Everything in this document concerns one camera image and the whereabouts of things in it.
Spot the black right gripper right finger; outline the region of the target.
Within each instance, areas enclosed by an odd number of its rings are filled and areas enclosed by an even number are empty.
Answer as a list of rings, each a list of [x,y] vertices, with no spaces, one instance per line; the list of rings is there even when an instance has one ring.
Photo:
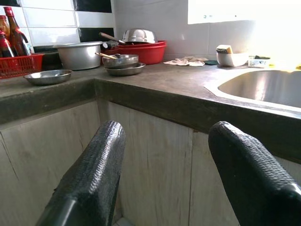
[[[240,225],[301,224],[300,185],[258,139],[219,121],[208,144]]]

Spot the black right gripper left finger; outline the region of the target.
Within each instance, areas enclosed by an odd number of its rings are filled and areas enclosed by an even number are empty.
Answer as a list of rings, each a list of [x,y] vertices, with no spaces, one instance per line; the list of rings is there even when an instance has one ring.
[[[116,121],[99,127],[66,171],[37,221],[38,226],[112,225],[125,131]]]

